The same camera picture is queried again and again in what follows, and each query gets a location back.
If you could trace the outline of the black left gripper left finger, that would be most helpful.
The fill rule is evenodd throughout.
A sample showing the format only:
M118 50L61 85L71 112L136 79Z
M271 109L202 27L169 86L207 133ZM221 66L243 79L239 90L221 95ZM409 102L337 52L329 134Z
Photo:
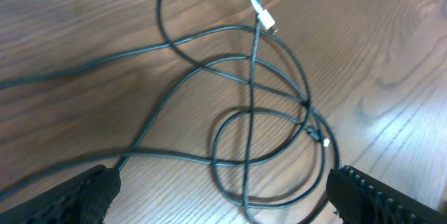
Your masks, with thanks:
M1 224L102 224L121 188L119 170L97 165L1 213Z

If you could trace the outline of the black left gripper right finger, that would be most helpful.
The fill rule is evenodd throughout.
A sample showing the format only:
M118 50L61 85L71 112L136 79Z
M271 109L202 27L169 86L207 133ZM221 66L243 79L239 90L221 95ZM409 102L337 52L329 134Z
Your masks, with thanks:
M446 224L446 215L345 165L328 175L326 194L348 224Z

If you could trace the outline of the black cable blue connector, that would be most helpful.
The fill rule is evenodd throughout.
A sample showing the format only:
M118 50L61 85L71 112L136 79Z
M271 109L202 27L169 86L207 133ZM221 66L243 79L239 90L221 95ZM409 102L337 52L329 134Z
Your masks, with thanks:
M220 70L214 69L209 67L209 65L204 65L201 64L195 60L193 60L192 58L190 58L188 55L186 55L186 53L184 53L183 51L181 51L177 46L175 46L174 42L171 41L171 39L169 38L168 34L166 33L164 27L163 27L163 22L162 22L162 14L161 14L161 5L162 5L162 1L163 0L157 0L157 5L156 5L156 18L157 18L157 24L158 24L158 28L160 30L160 33L163 37L163 39L165 40L166 43L169 44L169 48L171 48L172 50L174 50L179 56L181 56L181 58L186 59L187 61L189 61L190 63L194 64L195 66L197 66L198 68L196 70L207 70L209 72L213 72L213 73L217 73L219 75L223 75L227 78L233 79L238 81L238 79L236 78L236 76L232 76L229 74L225 74L223 72L221 72ZM254 95L254 89L255 89L255 79L256 79L256 64L258 62L259 59L257 59L257 51L258 51L258 44L259 44L259 39L260 39L260 34L261 34L261 25L263 27L265 27L268 31L273 31L273 33L276 31L274 30L274 22L273 22L273 18L266 18L270 15L267 15L267 10L263 8L262 3L260 0L251 0L251 4L254 7L254 10L256 11L257 17L256 17L256 26L254 29L254 44L253 44L253 50L251 53L251 56L249 57L250 62L250 78L247 81L247 84L249 85L249 92L250 92L250 105L249 105L249 109L245 110L245 111L241 111L241 112L237 112L235 113L233 116L231 116L231 118L228 119L228 122L226 121L222 127L219 129L219 132L217 133L217 136L214 140L214 144L212 147L212 155L211 155L211 168L212 168L212 174L213 177L216 181L217 187L219 188L219 190L221 191L221 193L223 194L223 196L225 198L227 198L228 201L232 202L233 204L243 207L245 214L247 216L247 219L250 223L257 223L252 212L251 212L251 208L259 208L259 209L281 209L281 208L286 208L289 207L291 205L297 204L298 202L300 202L302 199L306 198L310 193L312 193L315 188L320 184L322 177L323 177L323 171L324 171L324 166L325 166L325 151L324 151L324 147L322 147L322 154L321 154L321 169L320 172L318 174L317 180L315 181L314 185L311 186L311 188L306 191L303 195L295 198L294 200L291 200L290 202L285 202L285 203L281 203L281 204L258 204L258 203L253 203L250 202L249 200L249 168L251 167L251 165L260 165L260 164L264 164L266 162L268 162L269 160L272 160L273 158L275 158L276 156L278 156L279 154L281 154L282 152L284 152L288 146L290 144L292 144L293 141L295 141L295 139L298 137L299 134L301 134L301 132L305 129L306 123L308 121L308 119L310 118L310 115L312 113L312 103L311 103L311 97L308 94L308 99L306 101L305 106L307 106L307 114L305 116L305 120L304 122L301 122L300 125L301 127L298 129L298 131L296 132L296 134L290 139L289 143L286 144L285 147L281 147L280 150L278 151L273 151L274 153L272 154L268 154L268 156L264 157L264 158L259 158L256 160L251 160L250 159L250 151L251 151L251 144L252 144L252 140L253 140L253 131L254 131L254 116L255 113L257 112L262 112L262 113L266 113L266 114L272 114L273 116L281 116L282 114L280 114L279 112L276 111L268 111L268 110L257 110L254 105L255 105L255 95ZM131 153L134 154L136 149L138 148L140 142L142 141L142 139L144 138L144 136L146 135L146 133L148 132L148 130L150 129L151 125L152 125L152 121L153 119L156 118L156 116L158 115L159 111L157 110L154 113L154 116L151 118L150 122L148 123L147 127L144 129L144 131L140 134L140 137L138 137L138 139L134 142L133 147L131 149ZM238 200L236 198L234 198L228 191L224 190L224 187L221 184L220 178L219 178L219 174L217 172L217 165L225 165L223 161L219 161L217 160L217 149L219 147L219 141L221 139L221 133L223 133L223 131L225 130L225 128L227 127L227 125L230 123L231 120L237 118L238 116L241 116L243 114L249 114L249 133L248 133L248 138L247 138L247 146L246 146L246 151L245 151L245 160L242 161L238 161L238 162L230 162L230 166L236 166L236 165L244 165L244 173L243 173L243 182L242 182L242 196L241 196L241 200ZM320 203L320 205L318 205L309 215L308 217L306 217L306 219L304 219L302 221L302 223L311 223L323 210L323 208L326 206L326 204L328 203L328 199L323 196L322 199L322 203Z

